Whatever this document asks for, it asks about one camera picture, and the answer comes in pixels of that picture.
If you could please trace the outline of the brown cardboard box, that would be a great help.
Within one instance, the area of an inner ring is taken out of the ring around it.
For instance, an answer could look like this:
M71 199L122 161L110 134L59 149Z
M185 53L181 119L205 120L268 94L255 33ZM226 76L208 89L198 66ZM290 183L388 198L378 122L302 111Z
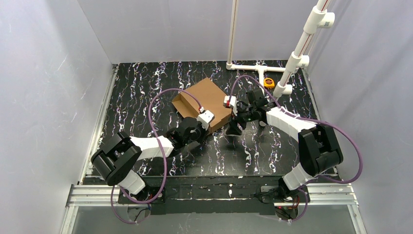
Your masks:
M186 89L189 94L180 92L171 102L182 117L194 117L199 115L197 101L214 114L214 120L210 123L209 132L213 133L226 125L229 121L231 110L223 106L226 94L209 78Z

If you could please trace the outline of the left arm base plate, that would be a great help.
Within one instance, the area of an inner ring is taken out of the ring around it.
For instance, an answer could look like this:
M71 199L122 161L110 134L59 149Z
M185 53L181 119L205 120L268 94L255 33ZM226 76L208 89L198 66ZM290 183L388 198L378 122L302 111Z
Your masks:
M119 184L125 197L135 204L164 203L164 189L159 192L160 187L146 185L141 178L125 179Z

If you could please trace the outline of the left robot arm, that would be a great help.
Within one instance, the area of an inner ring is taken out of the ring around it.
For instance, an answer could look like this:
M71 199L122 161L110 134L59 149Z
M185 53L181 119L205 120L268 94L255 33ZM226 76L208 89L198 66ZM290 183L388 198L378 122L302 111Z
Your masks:
M92 155L91 163L107 185L119 185L137 195L146 186L141 176L133 171L137 161L169 157L191 143L200 143L213 120L214 115L207 113L197 118L186 117L178 127L159 137L139 138L118 132Z

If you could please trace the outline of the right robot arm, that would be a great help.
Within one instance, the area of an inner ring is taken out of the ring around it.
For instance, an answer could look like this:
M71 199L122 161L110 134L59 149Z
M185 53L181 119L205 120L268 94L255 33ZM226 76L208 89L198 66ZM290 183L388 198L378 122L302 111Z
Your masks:
M249 103L238 101L235 96L226 96L223 106L230 108L227 135L240 136L247 123L260 121L276 127L298 143L299 162L278 181L276 188L259 192L262 197L284 199L298 193L306 182L343 162L343 154L333 127L300 120L276 102L268 101L261 89L247 92Z

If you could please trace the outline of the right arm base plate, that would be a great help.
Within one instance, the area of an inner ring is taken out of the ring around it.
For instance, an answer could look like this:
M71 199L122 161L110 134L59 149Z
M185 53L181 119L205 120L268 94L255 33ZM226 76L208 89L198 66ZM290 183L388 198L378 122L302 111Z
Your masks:
M311 198L306 185L300 186L295 190L288 190L283 186L270 186L264 185L259 188L259 191L254 195L262 203L294 203L295 206L298 202L304 203L310 202Z

